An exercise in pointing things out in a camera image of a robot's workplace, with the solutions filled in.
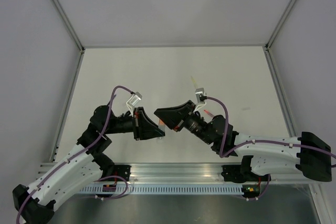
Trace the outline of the orange highlighter pen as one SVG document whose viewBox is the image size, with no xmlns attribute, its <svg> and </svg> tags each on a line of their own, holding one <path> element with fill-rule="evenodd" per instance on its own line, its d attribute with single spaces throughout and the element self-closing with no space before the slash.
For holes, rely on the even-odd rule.
<svg viewBox="0 0 336 224">
<path fill-rule="evenodd" d="M 161 131 L 163 131 L 163 136 L 160 136 L 157 139 L 158 140 L 162 140 L 165 137 L 165 128 L 166 128 L 166 125 L 164 124 L 164 122 L 161 119 L 159 119 L 158 128 Z"/>
</svg>

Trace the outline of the red pink pen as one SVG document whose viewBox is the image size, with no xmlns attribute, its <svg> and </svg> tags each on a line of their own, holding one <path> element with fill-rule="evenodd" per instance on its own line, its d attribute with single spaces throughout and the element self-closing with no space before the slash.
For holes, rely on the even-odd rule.
<svg viewBox="0 0 336 224">
<path fill-rule="evenodd" d="M 214 114 L 212 114 L 210 111 L 208 111 L 208 110 L 204 110 L 204 112 L 208 115 L 208 116 L 210 116 L 211 118 L 213 118 L 215 115 Z"/>
</svg>

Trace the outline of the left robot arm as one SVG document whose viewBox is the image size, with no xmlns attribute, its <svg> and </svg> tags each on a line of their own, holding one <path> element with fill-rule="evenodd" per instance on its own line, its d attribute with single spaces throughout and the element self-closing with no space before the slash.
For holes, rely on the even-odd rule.
<svg viewBox="0 0 336 224">
<path fill-rule="evenodd" d="M 132 133 L 137 141 L 165 136 L 142 107 L 115 116 L 111 106 L 99 106 L 90 118 L 88 128 L 61 161 L 28 186 L 19 184 L 14 188 L 14 206 L 18 211 L 16 223 L 20 220 L 47 223 L 65 201 L 93 182 L 126 183 L 125 175 L 104 154 L 111 144 L 107 135 L 119 133 Z"/>
</svg>

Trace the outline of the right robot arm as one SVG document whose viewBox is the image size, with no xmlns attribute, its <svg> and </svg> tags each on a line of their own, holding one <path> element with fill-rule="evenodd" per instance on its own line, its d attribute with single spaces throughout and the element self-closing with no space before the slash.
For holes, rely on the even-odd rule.
<svg viewBox="0 0 336 224">
<path fill-rule="evenodd" d="M 298 174 L 318 182 L 331 182 L 331 147 L 311 132 L 298 137 L 262 138 L 234 131 L 228 114 L 206 122 L 192 101 L 156 109 L 154 114 L 171 130 L 188 130 L 210 145 L 221 158 L 241 157 L 234 172 L 223 171 L 226 181 L 243 183 L 271 174 Z"/>
</svg>

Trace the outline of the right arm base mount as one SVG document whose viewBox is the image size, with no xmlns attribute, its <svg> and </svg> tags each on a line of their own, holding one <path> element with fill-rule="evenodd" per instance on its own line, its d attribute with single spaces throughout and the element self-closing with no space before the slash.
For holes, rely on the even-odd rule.
<svg viewBox="0 0 336 224">
<path fill-rule="evenodd" d="M 246 182 L 266 182 L 268 175 L 256 175 L 250 167 L 242 165 L 223 165 L 221 175 L 225 182 L 246 183 Z"/>
</svg>

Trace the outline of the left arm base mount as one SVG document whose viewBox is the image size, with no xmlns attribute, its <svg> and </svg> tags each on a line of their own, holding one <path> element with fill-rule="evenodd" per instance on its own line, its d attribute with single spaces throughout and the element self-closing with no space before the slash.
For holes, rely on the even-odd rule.
<svg viewBox="0 0 336 224">
<path fill-rule="evenodd" d="M 122 182 L 122 179 L 119 177 L 122 177 L 128 182 L 131 175 L 131 165 L 115 165 L 112 175 L 111 180 L 115 183 Z"/>
</svg>

